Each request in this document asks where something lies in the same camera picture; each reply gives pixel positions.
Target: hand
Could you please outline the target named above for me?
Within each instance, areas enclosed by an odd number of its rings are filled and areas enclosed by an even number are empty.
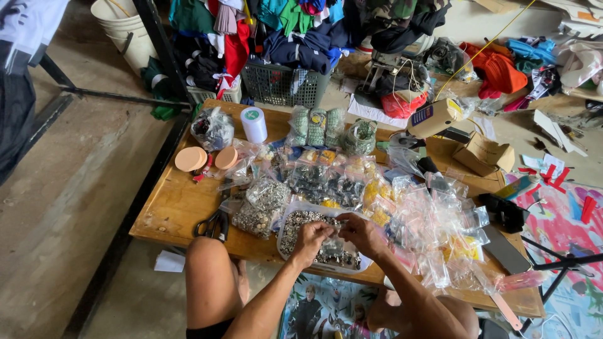
[[[301,225],[290,259],[298,263],[300,269],[310,267],[320,250],[320,245],[334,231],[333,227],[323,221]]]
[[[347,220],[346,225],[339,230],[338,236],[345,241],[351,241],[363,255],[376,260],[379,255],[389,251],[387,243],[381,238],[372,221],[354,213],[343,213],[335,219]]]

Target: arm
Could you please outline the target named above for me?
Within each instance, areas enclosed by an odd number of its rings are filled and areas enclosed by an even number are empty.
[[[372,222],[351,213],[337,219],[348,220],[339,237],[351,241],[362,254],[374,260],[389,277],[402,303],[413,310],[408,317],[412,328],[420,329],[417,337],[469,339],[469,334],[454,315],[396,259]]]
[[[274,279],[243,307],[223,338],[269,338],[279,324],[280,314],[297,276],[313,263],[323,240],[332,232],[333,229],[322,221],[304,224],[289,260]]]

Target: knee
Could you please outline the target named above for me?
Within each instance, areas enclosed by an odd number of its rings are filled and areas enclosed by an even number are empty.
[[[478,337],[479,319],[471,305],[452,296],[438,296],[437,298],[461,323],[470,338]]]
[[[191,241],[186,249],[186,262],[207,261],[208,258],[228,258],[226,247],[217,239],[198,236]]]

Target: cardboard box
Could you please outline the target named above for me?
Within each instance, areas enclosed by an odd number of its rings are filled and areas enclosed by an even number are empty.
[[[459,145],[452,157],[485,177],[499,169],[510,172],[515,163],[515,150],[509,144],[499,145],[477,132],[471,132],[469,142]]]

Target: peach round pad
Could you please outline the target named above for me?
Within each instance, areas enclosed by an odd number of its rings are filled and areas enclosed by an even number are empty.
[[[232,146],[224,147],[214,161],[217,168],[227,170],[235,165],[239,153]]]
[[[187,147],[176,155],[176,167],[180,171],[190,172],[201,168],[207,161],[207,153],[201,147]]]

